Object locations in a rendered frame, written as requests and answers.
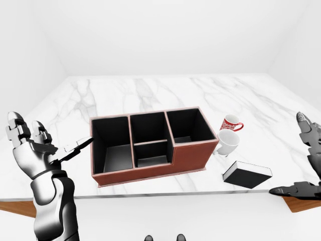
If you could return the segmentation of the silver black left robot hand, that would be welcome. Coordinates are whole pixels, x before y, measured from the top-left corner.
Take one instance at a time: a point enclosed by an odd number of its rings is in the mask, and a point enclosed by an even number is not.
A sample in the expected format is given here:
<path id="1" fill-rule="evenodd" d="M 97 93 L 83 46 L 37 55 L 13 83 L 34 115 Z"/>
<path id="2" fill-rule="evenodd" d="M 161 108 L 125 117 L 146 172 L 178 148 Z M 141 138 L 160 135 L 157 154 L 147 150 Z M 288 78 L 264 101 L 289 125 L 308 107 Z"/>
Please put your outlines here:
<path id="1" fill-rule="evenodd" d="M 8 113 L 7 137 L 14 146 L 13 155 L 21 170 L 32 180 L 50 171 L 58 177 L 65 177 L 61 162 L 80 154 L 81 150 L 93 142 L 93 137 L 85 137 L 62 148 L 52 144 L 52 136 L 39 121 L 32 122 L 33 133 L 23 117 L 14 111 Z"/>

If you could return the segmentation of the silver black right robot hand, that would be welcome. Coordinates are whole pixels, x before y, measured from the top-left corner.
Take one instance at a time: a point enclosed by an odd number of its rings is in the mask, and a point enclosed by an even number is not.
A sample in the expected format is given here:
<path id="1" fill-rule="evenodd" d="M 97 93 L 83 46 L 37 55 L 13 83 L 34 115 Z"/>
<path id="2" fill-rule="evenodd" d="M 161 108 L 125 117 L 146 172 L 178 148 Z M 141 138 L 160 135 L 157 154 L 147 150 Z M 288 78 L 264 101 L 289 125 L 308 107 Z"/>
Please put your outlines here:
<path id="1" fill-rule="evenodd" d="M 321 200 L 321 125 L 312 123 L 302 112 L 296 114 L 296 120 L 301 130 L 299 136 L 302 142 L 309 146 L 307 158 L 319 177 L 318 185 L 307 181 L 295 182 L 289 187 L 272 188 L 269 193 L 283 197 L 295 197 L 301 200 Z"/>

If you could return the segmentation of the black book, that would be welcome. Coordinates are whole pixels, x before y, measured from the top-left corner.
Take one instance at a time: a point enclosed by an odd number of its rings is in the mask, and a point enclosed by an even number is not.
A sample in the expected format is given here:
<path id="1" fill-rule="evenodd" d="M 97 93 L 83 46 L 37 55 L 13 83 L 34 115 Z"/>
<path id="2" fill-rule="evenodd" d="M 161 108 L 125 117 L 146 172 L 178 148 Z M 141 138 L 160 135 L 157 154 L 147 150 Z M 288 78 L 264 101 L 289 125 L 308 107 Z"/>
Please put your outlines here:
<path id="1" fill-rule="evenodd" d="M 223 180 L 237 186 L 252 189 L 272 177 L 270 168 L 235 161 L 223 174 Z"/>

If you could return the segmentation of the red-brown desk caddy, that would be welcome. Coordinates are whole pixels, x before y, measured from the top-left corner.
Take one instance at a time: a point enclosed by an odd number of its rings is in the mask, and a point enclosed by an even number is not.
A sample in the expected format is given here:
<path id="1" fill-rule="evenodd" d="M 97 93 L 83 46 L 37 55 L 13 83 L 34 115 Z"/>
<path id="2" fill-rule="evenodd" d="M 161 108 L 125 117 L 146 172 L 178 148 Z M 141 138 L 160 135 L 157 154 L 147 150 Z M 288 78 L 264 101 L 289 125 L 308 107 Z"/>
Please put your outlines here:
<path id="1" fill-rule="evenodd" d="M 99 187 L 204 170 L 219 141 L 199 107 L 94 117 L 90 132 Z"/>

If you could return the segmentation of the brown wooden table base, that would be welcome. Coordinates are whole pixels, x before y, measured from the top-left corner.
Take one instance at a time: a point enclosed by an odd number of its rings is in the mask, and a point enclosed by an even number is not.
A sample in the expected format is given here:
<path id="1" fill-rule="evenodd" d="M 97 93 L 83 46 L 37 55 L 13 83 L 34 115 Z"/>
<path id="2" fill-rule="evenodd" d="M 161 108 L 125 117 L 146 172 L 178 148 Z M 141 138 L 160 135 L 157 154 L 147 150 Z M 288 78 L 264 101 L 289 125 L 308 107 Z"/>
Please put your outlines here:
<path id="1" fill-rule="evenodd" d="M 36 209 L 32 201 L 0 201 L 0 210 L 33 218 L 36 217 Z"/>

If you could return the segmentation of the white mug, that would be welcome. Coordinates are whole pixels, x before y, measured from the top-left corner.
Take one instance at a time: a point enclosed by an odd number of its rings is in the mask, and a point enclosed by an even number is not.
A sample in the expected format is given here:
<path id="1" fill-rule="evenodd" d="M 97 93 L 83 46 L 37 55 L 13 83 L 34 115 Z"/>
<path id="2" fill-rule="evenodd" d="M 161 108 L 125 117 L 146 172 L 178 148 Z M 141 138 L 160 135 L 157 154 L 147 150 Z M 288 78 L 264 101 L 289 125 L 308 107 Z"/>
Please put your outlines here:
<path id="1" fill-rule="evenodd" d="M 232 130 L 222 129 L 218 133 L 219 142 L 213 154 L 228 155 L 233 152 L 240 143 L 239 136 Z"/>

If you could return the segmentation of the red patterned mug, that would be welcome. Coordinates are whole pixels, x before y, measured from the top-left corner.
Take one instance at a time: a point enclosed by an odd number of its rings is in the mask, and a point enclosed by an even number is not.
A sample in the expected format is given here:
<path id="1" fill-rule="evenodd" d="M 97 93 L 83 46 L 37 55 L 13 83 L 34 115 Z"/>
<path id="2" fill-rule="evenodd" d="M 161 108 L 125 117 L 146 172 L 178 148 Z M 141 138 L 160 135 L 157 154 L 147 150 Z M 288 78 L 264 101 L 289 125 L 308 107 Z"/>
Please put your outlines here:
<path id="1" fill-rule="evenodd" d="M 239 118 L 236 115 L 228 114 L 225 116 L 220 130 L 229 129 L 234 132 L 239 131 L 244 128 L 244 124 L 239 122 Z"/>

